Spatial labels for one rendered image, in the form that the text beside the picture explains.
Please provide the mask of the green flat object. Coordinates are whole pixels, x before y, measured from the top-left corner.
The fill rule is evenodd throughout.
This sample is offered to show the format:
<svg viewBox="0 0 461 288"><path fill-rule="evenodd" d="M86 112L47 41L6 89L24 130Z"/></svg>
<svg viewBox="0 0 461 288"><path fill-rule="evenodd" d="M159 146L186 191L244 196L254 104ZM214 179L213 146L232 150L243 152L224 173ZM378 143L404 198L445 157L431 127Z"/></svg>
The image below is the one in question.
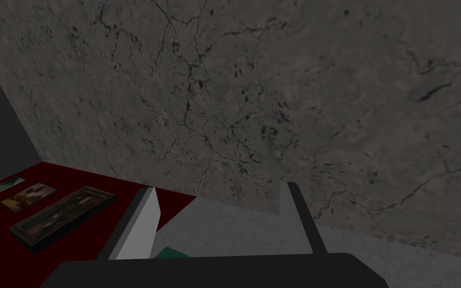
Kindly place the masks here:
<svg viewBox="0 0 461 288"><path fill-rule="evenodd" d="M163 248L154 258L155 259L177 259L177 258L189 258L190 256L175 250L171 247Z"/></svg>

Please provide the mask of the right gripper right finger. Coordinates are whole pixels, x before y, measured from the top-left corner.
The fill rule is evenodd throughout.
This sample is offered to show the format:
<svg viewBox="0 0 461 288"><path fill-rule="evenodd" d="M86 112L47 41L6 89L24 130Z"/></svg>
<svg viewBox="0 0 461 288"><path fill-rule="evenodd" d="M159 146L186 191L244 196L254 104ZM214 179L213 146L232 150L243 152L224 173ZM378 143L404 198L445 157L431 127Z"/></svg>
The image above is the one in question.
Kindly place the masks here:
<svg viewBox="0 0 461 288"><path fill-rule="evenodd" d="M291 254L328 253L301 189L295 182L281 184L279 213L286 228L286 243Z"/></svg>

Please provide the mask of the large dark framed painting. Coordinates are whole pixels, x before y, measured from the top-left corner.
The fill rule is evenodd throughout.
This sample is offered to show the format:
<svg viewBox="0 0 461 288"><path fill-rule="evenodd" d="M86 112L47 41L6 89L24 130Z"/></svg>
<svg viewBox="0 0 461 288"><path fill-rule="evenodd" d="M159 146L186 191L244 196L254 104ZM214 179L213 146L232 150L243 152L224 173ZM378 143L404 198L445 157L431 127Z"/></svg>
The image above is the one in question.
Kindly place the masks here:
<svg viewBox="0 0 461 288"><path fill-rule="evenodd" d="M116 195L85 186L9 228L33 253L75 230L116 200Z"/></svg>

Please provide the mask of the small unframed brown painting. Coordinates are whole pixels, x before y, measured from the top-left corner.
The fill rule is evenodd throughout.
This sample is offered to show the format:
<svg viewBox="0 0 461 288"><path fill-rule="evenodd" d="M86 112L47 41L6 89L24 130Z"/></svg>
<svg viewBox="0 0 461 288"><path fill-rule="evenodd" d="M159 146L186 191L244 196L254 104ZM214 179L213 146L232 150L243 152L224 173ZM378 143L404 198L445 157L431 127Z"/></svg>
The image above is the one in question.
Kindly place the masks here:
<svg viewBox="0 0 461 288"><path fill-rule="evenodd" d="M18 213L27 207L34 205L40 200L48 197L58 189L43 183L36 183L22 191L16 192L0 203L14 213Z"/></svg>

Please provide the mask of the small pale green painting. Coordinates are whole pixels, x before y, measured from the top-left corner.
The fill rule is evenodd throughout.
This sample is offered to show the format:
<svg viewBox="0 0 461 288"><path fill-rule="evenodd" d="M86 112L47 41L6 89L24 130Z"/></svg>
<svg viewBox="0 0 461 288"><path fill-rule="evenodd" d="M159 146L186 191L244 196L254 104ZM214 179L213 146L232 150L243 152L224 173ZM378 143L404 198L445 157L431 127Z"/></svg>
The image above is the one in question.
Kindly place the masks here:
<svg viewBox="0 0 461 288"><path fill-rule="evenodd" d="M0 193L3 192L3 191L6 191L22 182L24 182L25 180L19 176L13 176L9 179L6 179L2 182L0 182Z"/></svg>

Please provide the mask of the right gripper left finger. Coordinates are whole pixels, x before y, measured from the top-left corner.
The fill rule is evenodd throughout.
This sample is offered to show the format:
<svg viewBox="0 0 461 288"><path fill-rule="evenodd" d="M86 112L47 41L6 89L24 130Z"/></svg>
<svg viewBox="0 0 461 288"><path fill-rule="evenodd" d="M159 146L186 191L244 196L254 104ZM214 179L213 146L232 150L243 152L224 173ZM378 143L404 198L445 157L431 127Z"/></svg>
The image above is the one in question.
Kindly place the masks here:
<svg viewBox="0 0 461 288"><path fill-rule="evenodd" d="M154 187L141 188L99 253L98 260L149 259L161 210Z"/></svg>

